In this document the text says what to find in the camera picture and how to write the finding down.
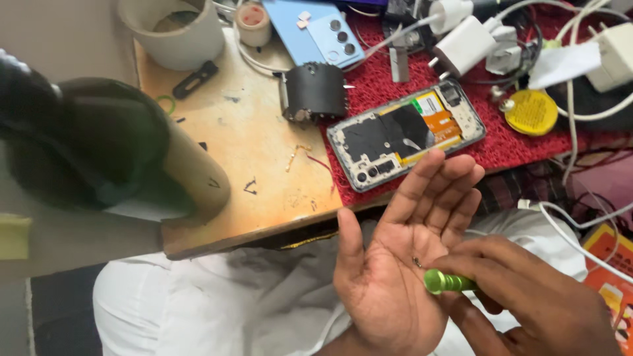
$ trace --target hand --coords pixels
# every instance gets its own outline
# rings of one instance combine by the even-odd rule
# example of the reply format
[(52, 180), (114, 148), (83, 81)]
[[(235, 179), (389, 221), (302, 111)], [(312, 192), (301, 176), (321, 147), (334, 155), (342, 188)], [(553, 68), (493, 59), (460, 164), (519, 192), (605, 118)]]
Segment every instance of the hand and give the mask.
[(504, 237), (464, 242), (432, 267), (473, 279), (489, 313), (507, 309), (521, 323), (499, 334), (467, 297), (442, 293), (442, 306), (477, 356), (622, 355), (600, 295)]
[(470, 156), (444, 161), (433, 149), (394, 194), (363, 251), (354, 213), (339, 210), (339, 254), (334, 287), (366, 350), (380, 355), (427, 355), (437, 346), (447, 315), (424, 288), (426, 265), (461, 241), (481, 193), (484, 169)]

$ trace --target wooden desk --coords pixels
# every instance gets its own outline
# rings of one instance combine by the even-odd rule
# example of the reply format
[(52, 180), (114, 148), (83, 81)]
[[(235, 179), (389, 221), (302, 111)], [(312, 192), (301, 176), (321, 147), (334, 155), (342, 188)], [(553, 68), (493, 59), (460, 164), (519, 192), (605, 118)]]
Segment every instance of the wooden desk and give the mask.
[[(309, 154), (328, 163), (317, 127), (290, 124), (281, 116), (277, 78), (246, 64), (235, 46), (233, 30), (224, 29), (223, 53), (214, 61), (220, 71), (187, 99), (177, 101), (174, 120), (226, 171), (231, 183), (229, 203), (219, 216), (197, 228), (162, 228), (165, 253), (173, 259), (218, 251), (280, 232), (331, 219), (342, 207), (326, 168), (300, 149), (286, 172), (296, 145), (311, 146)], [(156, 98), (189, 72), (157, 65), (137, 44), (141, 89)], [(252, 55), (263, 63), (291, 67), (280, 42)], [(160, 103), (166, 109), (168, 103)], [(246, 185), (250, 191), (244, 191)]]

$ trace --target open smartphone back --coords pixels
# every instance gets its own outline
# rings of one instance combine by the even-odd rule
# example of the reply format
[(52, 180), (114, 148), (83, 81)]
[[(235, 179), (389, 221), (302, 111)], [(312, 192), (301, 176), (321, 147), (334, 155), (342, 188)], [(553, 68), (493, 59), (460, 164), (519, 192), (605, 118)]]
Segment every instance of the open smartphone back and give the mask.
[(327, 129), (352, 188), (362, 193), (411, 170), (431, 148), (446, 153), (486, 135), (461, 90), (447, 80), (370, 109)]

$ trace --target palm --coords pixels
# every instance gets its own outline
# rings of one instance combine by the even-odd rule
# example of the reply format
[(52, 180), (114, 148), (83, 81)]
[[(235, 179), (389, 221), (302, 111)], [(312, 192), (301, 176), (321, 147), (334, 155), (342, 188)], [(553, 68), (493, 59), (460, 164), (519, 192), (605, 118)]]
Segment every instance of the palm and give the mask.
[(472, 186), (483, 176), (483, 169), (475, 168), (470, 157), (442, 164), (443, 154), (434, 154), (427, 155), (414, 168), (418, 172), (402, 183), (362, 260), (356, 261), (360, 269), (351, 280), (344, 260), (346, 249), (358, 248), (350, 236), (358, 236), (360, 227), (350, 211), (339, 214), (337, 291), (365, 339), (402, 355), (433, 351), (448, 319), (426, 292), (425, 269), (413, 259), (424, 266), (447, 254), (447, 246), (459, 241), (480, 200)]

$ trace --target white cloth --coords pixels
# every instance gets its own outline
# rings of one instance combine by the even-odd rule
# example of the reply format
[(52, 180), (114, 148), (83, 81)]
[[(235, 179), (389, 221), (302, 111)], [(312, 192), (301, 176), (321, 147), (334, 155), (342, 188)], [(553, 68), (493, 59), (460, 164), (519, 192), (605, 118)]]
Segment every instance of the white cloth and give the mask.
[[(361, 225), (365, 243), (375, 225)], [(504, 234), (568, 275), (586, 275), (582, 255), (540, 213), (513, 210), (472, 228)], [(177, 262), (155, 253), (110, 262), (94, 287), (103, 354), (312, 355), (350, 323), (332, 286), (337, 243), (336, 237), (291, 251), (241, 248)], [(517, 325), (507, 312), (488, 316), (502, 331)], [(449, 321), (434, 355), (473, 353)]]

